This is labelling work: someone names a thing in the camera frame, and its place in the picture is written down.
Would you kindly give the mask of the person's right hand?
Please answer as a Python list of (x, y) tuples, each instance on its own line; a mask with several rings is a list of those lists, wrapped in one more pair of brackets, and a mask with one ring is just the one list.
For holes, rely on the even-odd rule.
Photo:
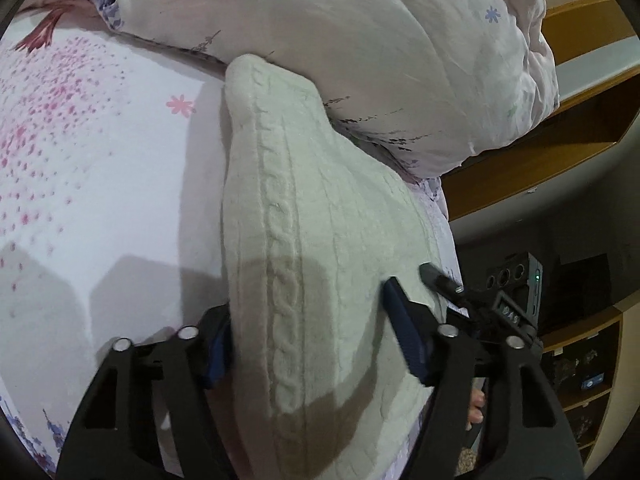
[(468, 409), (468, 419), (466, 420), (466, 430), (471, 430), (475, 425), (484, 422), (483, 408), (485, 407), (485, 403), (485, 393), (480, 391), (480, 389), (473, 389)]

